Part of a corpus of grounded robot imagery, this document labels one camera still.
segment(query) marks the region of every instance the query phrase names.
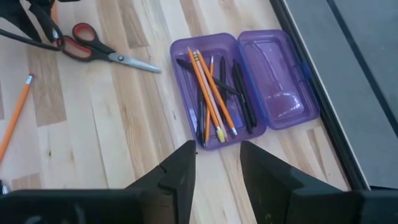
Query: pen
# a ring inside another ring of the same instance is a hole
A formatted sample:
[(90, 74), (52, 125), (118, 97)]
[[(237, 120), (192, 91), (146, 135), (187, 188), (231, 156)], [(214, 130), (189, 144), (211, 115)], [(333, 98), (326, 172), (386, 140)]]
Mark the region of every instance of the pen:
[[(236, 72), (235, 72), (234, 69), (232, 69), (232, 80), (233, 80), (233, 82), (234, 82), (235, 88), (236, 88), (238, 91), (241, 91), (241, 87), (240, 87), (240, 85), (239, 85), (239, 81), (237, 81)], [(250, 120), (250, 117), (249, 117), (248, 108), (247, 108), (247, 106), (246, 106), (246, 104), (245, 104), (245, 102), (244, 102), (244, 97), (243, 97), (243, 95), (239, 95), (239, 96), (238, 96), (238, 101), (239, 101), (239, 105), (241, 106), (241, 109), (242, 109), (242, 114), (243, 114), (244, 122), (246, 123), (246, 129), (247, 129), (247, 131), (248, 131), (249, 134), (252, 134), (252, 133), (253, 133), (253, 126), (252, 126), (252, 124), (251, 124), (251, 120)]]
[(248, 107), (248, 113), (249, 113), (249, 118), (250, 118), (251, 124), (254, 127), (256, 127), (257, 126), (257, 119), (256, 119), (256, 115), (254, 114), (254, 109), (253, 109), (253, 106), (252, 106), (252, 103), (251, 103), (251, 100), (250, 100), (250, 97), (249, 97), (249, 94), (248, 94), (248, 90), (247, 90), (247, 88), (246, 88), (246, 86), (244, 84), (244, 81), (243, 81), (242, 68), (241, 68), (240, 64), (236, 61), (236, 59), (234, 59), (233, 62), (234, 62), (235, 76), (237, 78), (236, 81), (238, 81), (238, 85), (241, 88), (241, 93), (242, 93), (242, 95), (244, 97), (245, 104)]

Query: purple pencil case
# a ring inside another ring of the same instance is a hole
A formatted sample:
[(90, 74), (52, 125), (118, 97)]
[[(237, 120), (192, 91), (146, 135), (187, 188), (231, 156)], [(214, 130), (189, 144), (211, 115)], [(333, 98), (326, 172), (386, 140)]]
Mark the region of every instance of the purple pencil case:
[(228, 142), (220, 143), (215, 127), (210, 129), (207, 150), (219, 149), (234, 143), (256, 138), (269, 126), (280, 130), (310, 121), (319, 116), (320, 109), (309, 84), (309, 75), (302, 64), (289, 36), (282, 30), (255, 30), (241, 33), (238, 39), (230, 34), (214, 34), (175, 41), (170, 54), (175, 77), (185, 107), (190, 128), (198, 142), (198, 82), (194, 74), (186, 71), (177, 59), (189, 60), (187, 48), (198, 49), (208, 64), (215, 58), (214, 77), (220, 77), (220, 59), (226, 60), (226, 84), (235, 88), (232, 79), (233, 60), (243, 70), (244, 84), (257, 119), (253, 134), (246, 131), (245, 120), (237, 96), (227, 96), (227, 109), (238, 131), (233, 136), (228, 124)]

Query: pencil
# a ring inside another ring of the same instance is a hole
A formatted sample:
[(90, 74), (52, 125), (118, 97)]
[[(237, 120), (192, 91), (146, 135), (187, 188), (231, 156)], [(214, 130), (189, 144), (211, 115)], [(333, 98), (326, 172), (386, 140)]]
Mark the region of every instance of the pencil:
[[(214, 74), (214, 57), (211, 56), (211, 63), (210, 63), (210, 74), (213, 76)], [(207, 142), (210, 138), (210, 111), (207, 108), (206, 110), (206, 125), (205, 125), (205, 142)]]
[(216, 95), (218, 103), (220, 104), (221, 109), (222, 109), (222, 111), (223, 111), (223, 113), (225, 115), (226, 121), (227, 121), (229, 127), (232, 129), (232, 132), (234, 133), (234, 135), (237, 135), (238, 132), (235, 129), (235, 124), (233, 123), (233, 121), (231, 119), (231, 116), (229, 115), (229, 112), (226, 109), (225, 103), (224, 103), (223, 99), (221, 98), (221, 95), (220, 95), (220, 93), (219, 93), (219, 91), (217, 89), (216, 84), (214, 83), (213, 77), (210, 75), (210, 72), (209, 72), (209, 69), (207, 68), (206, 62), (203, 59), (203, 56), (201, 55), (199, 50), (197, 50), (197, 54), (198, 54), (200, 63), (202, 65), (203, 69), (205, 70), (205, 74), (206, 74), (207, 79), (208, 79), (208, 81), (210, 83), (211, 89), (213, 90), (214, 94)]
[(219, 126), (220, 126), (220, 129), (221, 129), (221, 131), (223, 132), (223, 136), (224, 136), (224, 138), (225, 138), (225, 141), (228, 141), (228, 135), (227, 135), (227, 133), (226, 133), (224, 124), (223, 124), (223, 122), (222, 122), (222, 120), (221, 120), (220, 112), (218, 111), (216, 101), (215, 101), (215, 99), (214, 99), (213, 94), (211, 93), (211, 89), (210, 89), (210, 87), (209, 87), (209, 83), (207, 82), (207, 79), (206, 79), (206, 76), (205, 76), (205, 72), (204, 72), (203, 67), (202, 67), (202, 65), (201, 65), (201, 63), (200, 63), (200, 59), (199, 59), (199, 56), (198, 56), (198, 54), (197, 54), (196, 51), (193, 52), (193, 56), (194, 56), (194, 58), (195, 58), (195, 61), (196, 61), (196, 63), (197, 63), (197, 66), (198, 66), (198, 68), (199, 68), (201, 79), (203, 80), (203, 82), (204, 82), (204, 84), (205, 84), (205, 88), (206, 88), (206, 91), (207, 91), (207, 93), (208, 93), (208, 95), (209, 95), (209, 99), (210, 99), (210, 102), (211, 102), (211, 106), (212, 106), (213, 109), (214, 109), (214, 112), (215, 112), (215, 115), (216, 115), (218, 124), (219, 124)]
[(208, 92), (206, 91), (205, 82), (203, 82), (203, 79), (202, 79), (202, 77), (200, 75), (200, 71), (199, 71), (198, 65), (196, 64), (195, 58), (193, 56), (193, 53), (192, 53), (192, 51), (191, 51), (191, 49), (189, 47), (188, 47), (188, 54), (189, 54), (193, 69), (195, 71), (195, 75), (198, 78), (199, 86), (201, 88), (201, 91), (203, 92), (203, 96), (205, 97), (206, 105), (210, 109), (210, 116), (213, 119), (213, 122), (214, 122), (214, 124), (216, 126), (218, 139), (220, 140), (220, 142), (225, 142), (224, 132), (220, 128), (220, 124), (219, 124), (219, 122), (217, 120), (217, 117), (215, 115), (215, 110), (212, 107), (212, 104), (211, 104), (211, 101), (210, 101), (210, 97), (208, 95)]
[(6, 153), (8, 144), (10, 142), (12, 133), (14, 132), (19, 115), (22, 111), (22, 108), (24, 107), (24, 103), (25, 103), (27, 94), (29, 93), (30, 84), (32, 83), (33, 77), (34, 77), (33, 74), (29, 74), (29, 76), (27, 77), (27, 79), (25, 81), (25, 85), (22, 89), (22, 93), (21, 93), (21, 95), (18, 99), (17, 105), (15, 107), (14, 113), (11, 116), (10, 123), (8, 124), (8, 127), (6, 129), (6, 133), (2, 139), (2, 142), (0, 145), (0, 163), (1, 163), (2, 159), (4, 158), (4, 154)]

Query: orange pencil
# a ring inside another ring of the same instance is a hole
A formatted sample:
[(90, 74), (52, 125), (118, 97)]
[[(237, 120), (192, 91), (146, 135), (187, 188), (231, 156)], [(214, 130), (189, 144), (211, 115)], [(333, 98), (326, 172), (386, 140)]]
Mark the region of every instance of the orange pencil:
[(216, 95), (217, 101), (218, 101), (218, 103), (221, 106), (221, 110), (223, 111), (223, 113), (225, 115), (226, 121), (227, 121), (229, 127), (232, 129), (232, 132), (234, 133), (234, 135), (237, 135), (238, 132), (235, 129), (235, 124), (233, 123), (233, 121), (231, 119), (231, 116), (229, 115), (229, 112), (226, 109), (225, 103), (224, 103), (224, 101), (223, 101), (223, 99), (222, 99), (222, 97), (221, 97), (221, 95), (220, 95), (220, 93), (219, 93), (219, 91), (217, 89), (216, 84), (214, 83), (213, 77), (211, 77), (211, 75), (210, 75), (209, 69), (207, 68), (207, 65), (206, 65), (206, 62), (205, 62), (205, 59), (203, 59), (203, 56), (201, 55), (199, 50), (197, 50), (197, 54), (199, 56), (200, 63), (202, 65), (203, 69), (205, 70), (205, 74), (207, 76), (207, 80), (210, 83), (211, 89), (213, 90), (214, 94)]
[[(211, 76), (214, 74), (214, 57), (211, 56), (210, 62), (210, 73)], [(205, 128), (205, 142), (207, 142), (210, 138), (210, 111), (209, 108), (206, 110), (206, 128)]]
[(206, 105), (210, 109), (211, 118), (213, 119), (214, 124), (215, 124), (215, 126), (217, 128), (218, 139), (220, 140), (220, 142), (225, 142), (224, 132), (220, 128), (220, 124), (219, 124), (219, 122), (217, 120), (217, 117), (216, 117), (216, 114), (215, 114), (215, 109), (213, 108), (213, 106), (211, 104), (211, 101), (210, 101), (209, 94), (206, 91), (205, 82), (203, 81), (203, 79), (202, 79), (202, 77), (200, 75), (200, 71), (199, 71), (198, 65), (196, 64), (195, 58), (193, 56), (193, 53), (192, 53), (192, 51), (191, 51), (191, 49), (189, 47), (188, 47), (188, 54), (189, 54), (193, 69), (195, 71), (195, 75), (198, 78), (198, 82), (199, 82), (199, 86), (201, 88), (201, 91), (203, 92), (203, 95), (205, 96)]
[(4, 154), (6, 153), (7, 146), (10, 142), (12, 133), (14, 132), (14, 128), (17, 124), (19, 115), (22, 111), (22, 108), (24, 107), (24, 103), (27, 97), (27, 94), (29, 93), (30, 89), (30, 84), (32, 83), (34, 75), (29, 74), (29, 76), (26, 79), (25, 85), (22, 89), (22, 93), (18, 99), (17, 105), (15, 107), (14, 113), (11, 116), (10, 123), (8, 124), (6, 133), (4, 135), (4, 138), (2, 139), (1, 146), (0, 146), (0, 163), (2, 159), (4, 158)]

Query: light wood surface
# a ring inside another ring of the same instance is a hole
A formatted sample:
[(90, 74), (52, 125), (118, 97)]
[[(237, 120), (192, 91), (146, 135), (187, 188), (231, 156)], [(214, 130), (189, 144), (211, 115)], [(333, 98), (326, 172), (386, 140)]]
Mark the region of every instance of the light wood surface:
[[(162, 69), (152, 74), (0, 37), (0, 136), (29, 72), (36, 74), (0, 178), (15, 189), (124, 188), (192, 139), (170, 63), (177, 39), (279, 29), (267, 0), (84, 0), (58, 4), (70, 34), (90, 23), (106, 44)], [(20, 34), (1, 20), (0, 27)], [(347, 190), (320, 119), (252, 140), (304, 172)], [(255, 223), (239, 144), (199, 151), (191, 223)]]

